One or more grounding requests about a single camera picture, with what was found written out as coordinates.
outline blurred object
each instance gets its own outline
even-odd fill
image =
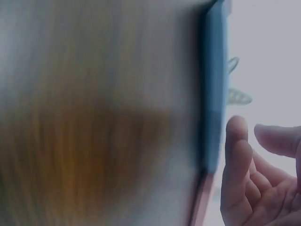
[[[1,1],[1,226],[187,225],[209,3]]]
[[[234,71],[239,63],[239,58],[235,57],[232,58],[228,62],[228,73],[229,75]],[[229,88],[228,91],[228,105],[247,105],[252,102],[252,98],[250,95],[236,89],[236,88]]]
[[[230,16],[230,14],[232,13],[232,2],[233,0],[225,0],[225,3],[226,3],[226,6],[227,6],[227,13],[228,13],[228,16]]]

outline finger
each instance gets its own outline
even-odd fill
[[[233,116],[227,123],[226,127],[226,144],[225,153],[226,161],[233,146],[239,140],[248,140],[248,125],[243,117]]]
[[[229,155],[222,179],[222,216],[226,225],[242,225],[252,214],[245,193],[253,150],[247,141],[240,140],[227,151]]]
[[[256,152],[253,152],[253,160],[256,166],[256,170],[268,180],[272,187],[279,185],[285,179],[293,178],[285,171],[269,164]]]
[[[261,199],[261,192],[252,180],[248,180],[248,182],[246,183],[245,195],[252,209],[257,205],[257,203]]]
[[[271,153],[295,158],[301,141],[301,127],[256,125],[255,136],[259,144]]]

